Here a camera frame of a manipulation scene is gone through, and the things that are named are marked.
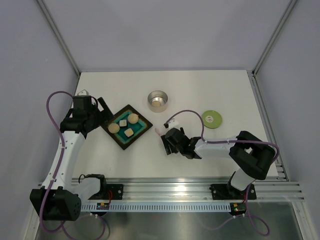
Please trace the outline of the dark square teal plate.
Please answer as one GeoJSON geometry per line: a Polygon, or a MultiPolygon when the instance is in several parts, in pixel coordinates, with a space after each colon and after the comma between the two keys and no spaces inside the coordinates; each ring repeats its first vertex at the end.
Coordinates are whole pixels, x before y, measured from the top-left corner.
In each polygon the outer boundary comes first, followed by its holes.
{"type": "Polygon", "coordinates": [[[133,144],[138,138],[140,138],[145,132],[147,132],[153,124],[147,120],[142,114],[140,114],[135,108],[130,104],[119,110],[107,123],[104,123],[101,127],[106,131],[107,134],[121,147],[122,150],[126,150],[131,144],[133,144]],[[130,124],[128,122],[128,115],[135,113],[139,116],[139,121],[136,124],[130,124]],[[119,125],[120,120],[126,120],[127,126],[120,127],[120,130],[116,134],[112,134],[108,131],[108,126],[111,123],[116,123],[119,125]],[[131,137],[126,137],[124,131],[131,128],[134,135],[131,137]]]}

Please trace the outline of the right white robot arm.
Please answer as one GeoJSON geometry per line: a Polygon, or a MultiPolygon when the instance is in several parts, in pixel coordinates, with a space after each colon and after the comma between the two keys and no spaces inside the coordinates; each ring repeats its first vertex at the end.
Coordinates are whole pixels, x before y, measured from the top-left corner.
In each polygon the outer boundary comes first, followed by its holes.
{"type": "Polygon", "coordinates": [[[187,159],[226,158],[239,167],[227,183],[213,183],[209,189],[213,200],[255,200],[255,180],[265,180],[271,165],[278,158],[279,147],[264,142],[248,131],[226,140],[204,140],[201,136],[189,138],[183,128],[171,128],[161,135],[167,155],[181,154],[187,159]]]}

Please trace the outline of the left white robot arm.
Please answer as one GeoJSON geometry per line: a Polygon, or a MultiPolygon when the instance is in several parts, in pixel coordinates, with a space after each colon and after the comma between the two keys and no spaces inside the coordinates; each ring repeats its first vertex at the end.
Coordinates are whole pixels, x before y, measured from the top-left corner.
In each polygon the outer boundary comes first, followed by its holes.
{"type": "Polygon", "coordinates": [[[77,95],[72,108],[55,128],[59,144],[51,168],[39,189],[32,189],[29,199],[41,221],[75,221],[81,206],[91,197],[111,196],[102,174],[88,174],[72,186],[79,152],[91,131],[106,126],[114,116],[102,97],[77,95]]]}

